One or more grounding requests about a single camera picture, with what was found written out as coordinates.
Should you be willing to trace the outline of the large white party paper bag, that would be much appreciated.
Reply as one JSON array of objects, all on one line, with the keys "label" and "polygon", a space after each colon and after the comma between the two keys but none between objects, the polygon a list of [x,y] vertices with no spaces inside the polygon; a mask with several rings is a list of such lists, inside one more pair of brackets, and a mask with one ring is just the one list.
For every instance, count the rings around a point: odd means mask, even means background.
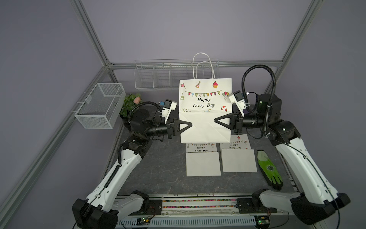
[{"label": "large white party paper bag", "polygon": [[257,173],[254,150],[247,134],[232,135],[229,143],[220,143],[223,172]]}]

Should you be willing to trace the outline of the small white party paper bag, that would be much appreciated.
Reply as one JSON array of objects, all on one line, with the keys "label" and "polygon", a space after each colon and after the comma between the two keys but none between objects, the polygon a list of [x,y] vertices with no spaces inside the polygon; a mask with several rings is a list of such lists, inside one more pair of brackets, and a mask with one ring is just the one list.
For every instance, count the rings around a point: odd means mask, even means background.
[{"label": "small white party paper bag", "polygon": [[221,176],[216,143],[186,144],[186,175],[188,177]]}]

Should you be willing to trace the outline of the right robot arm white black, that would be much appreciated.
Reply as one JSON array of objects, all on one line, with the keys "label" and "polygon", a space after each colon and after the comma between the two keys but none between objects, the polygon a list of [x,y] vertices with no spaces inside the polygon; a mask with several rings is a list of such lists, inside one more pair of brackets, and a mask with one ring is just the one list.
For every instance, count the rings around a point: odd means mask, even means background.
[{"label": "right robot arm white black", "polygon": [[[264,69],[270,74],[272,88],[270,93],[258,95],[254,107],[250,108],[245,81],[254,69]],[[281,119],[282,101],[275,95],[276,77],[272,69],[266,65],[249,67],[242,77],[241,88],[229,96],[239,111],[217,117],[214,121],[235,133],[241,133],[243,128],[259,128],[262,136],[269,139],[284,158],[302,189],[293,193],[262,189],[254,193],[253,199],[266,208],[295,214],[307,225],[340,213],[351,200],[346,193],[338,192],[320,171],[295,125]]]}]

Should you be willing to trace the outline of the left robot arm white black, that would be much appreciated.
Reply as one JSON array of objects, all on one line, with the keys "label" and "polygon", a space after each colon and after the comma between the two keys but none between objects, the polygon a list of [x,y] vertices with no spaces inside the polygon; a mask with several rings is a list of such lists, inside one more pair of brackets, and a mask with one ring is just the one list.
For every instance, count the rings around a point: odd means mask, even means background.
[{"label": "left robot arm white black", "polygon": [[177,107],[172,100],[165,102],[142,102],[128,115],[131,125],[130,136],[119,145],[117,161],[101,183],[85,199],[77,199],[72,212],[74,226],[80,229],[114,229],[118,220],[130,214],[149,212],[149,196],[134,191],[130,196],[116,202],[115,199],[129,175],[142,161],[153,144],[153,137],[172,138],[191,128],[187,121],[174,119],[169,115]]}]

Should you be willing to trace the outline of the potted plant with pink flower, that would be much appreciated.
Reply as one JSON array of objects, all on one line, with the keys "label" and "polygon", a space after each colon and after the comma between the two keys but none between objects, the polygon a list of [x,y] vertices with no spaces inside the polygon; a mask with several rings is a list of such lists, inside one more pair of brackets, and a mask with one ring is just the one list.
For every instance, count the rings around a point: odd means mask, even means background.
[{"label": "potted plant with pink flower", "polygon": [[127,117],[129,113],[141,102],[141,100],[141,95],[139,93],[129,94],[125,97],[124,103],[120,110],[120,118],[124,124],[128,122]]}]

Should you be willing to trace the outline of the green black work glove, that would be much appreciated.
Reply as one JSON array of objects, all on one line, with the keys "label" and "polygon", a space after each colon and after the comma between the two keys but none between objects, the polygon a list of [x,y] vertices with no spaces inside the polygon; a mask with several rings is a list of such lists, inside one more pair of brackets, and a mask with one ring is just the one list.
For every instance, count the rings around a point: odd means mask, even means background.
[{"label": "green black work glove", "polygon": [[283,187],[282,177],[265,151],[257,151],[257,161],[260,171],[262,172],[268,185],[272,186],[276,190],[281,190]]}]

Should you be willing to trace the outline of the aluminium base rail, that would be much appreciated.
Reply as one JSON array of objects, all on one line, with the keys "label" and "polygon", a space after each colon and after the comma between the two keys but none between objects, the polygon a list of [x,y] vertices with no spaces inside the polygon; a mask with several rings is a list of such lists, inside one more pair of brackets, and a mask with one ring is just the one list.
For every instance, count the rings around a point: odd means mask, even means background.
[{"label": "aluminium base rail", "polygon": [[77,229],[307,229],[287,210],[266,208],[251,196],[166,196],[142,193],[111,206],[98,195],[72,206]]}]

